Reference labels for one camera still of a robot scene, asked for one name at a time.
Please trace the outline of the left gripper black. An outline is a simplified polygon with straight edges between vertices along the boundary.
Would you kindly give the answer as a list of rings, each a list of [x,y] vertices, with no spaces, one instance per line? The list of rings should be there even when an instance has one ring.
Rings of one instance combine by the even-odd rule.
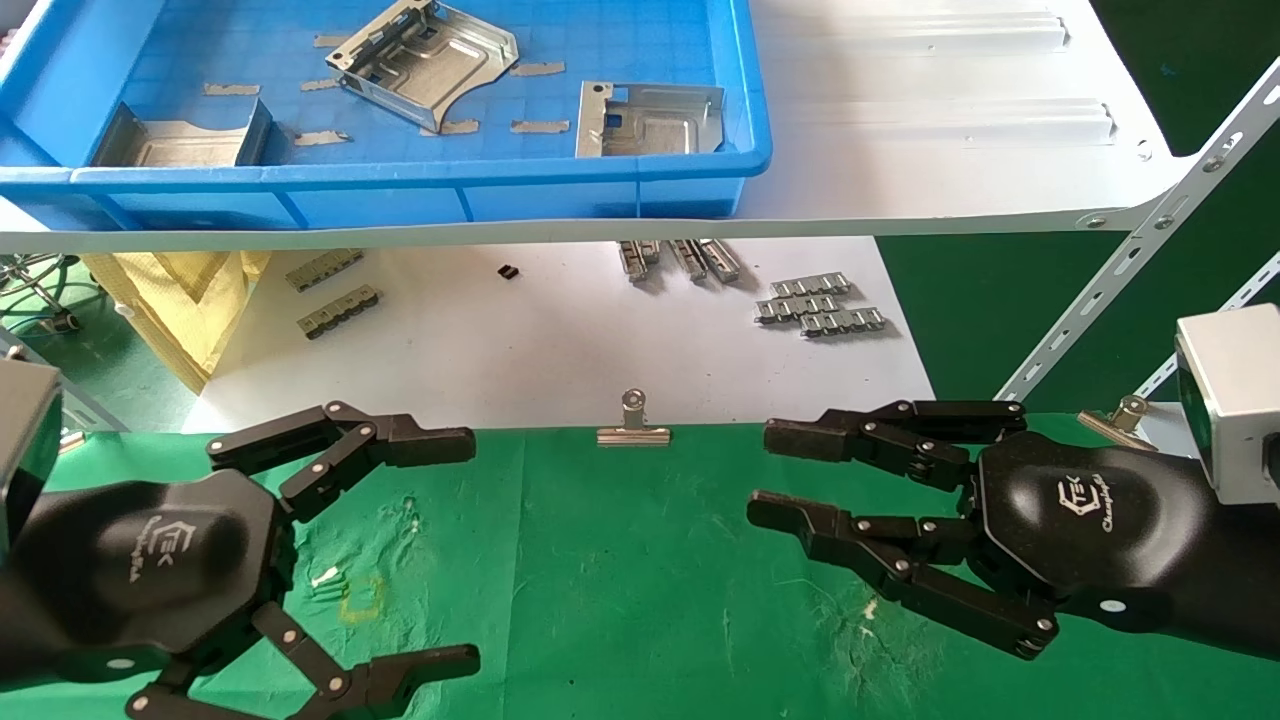
[[[420,687],[476,674],[477,647],[340,667],[279,605],[297,559],[292,521],[312,521],[379,466],[476,454],[468,428],[329,402],[210,441],[220,471],[201,480],[46,493],[3,561],[3,689],[119,682],[170,664],[131,697],[127,717],[256,719],[189,688],[261,635],[314,687],[291,719],[403,717]],[[280,484],[279,502],[250,478],[301,459],[310,462]]]

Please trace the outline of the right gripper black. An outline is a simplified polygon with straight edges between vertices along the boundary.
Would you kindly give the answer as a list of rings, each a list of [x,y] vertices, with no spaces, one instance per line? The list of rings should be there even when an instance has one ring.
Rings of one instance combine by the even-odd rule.
[[[762,489],[748,520],[794,536],[808,559],[852,571],[883,600],[1025,661],[1059,637],[1055,611],[1277,657],[1275,505],[1220,502],[1190,457],[1062,445],[1027,428],[1020,404],[996,401],[899,400],[764,424],[774,455],[861,462],[943,492],[975,477],[983,541],[969,519],[856,518]],[[992,446],[974,462],[966,447],[978,445]],[[965,562],[1010,593],[946,570]]]

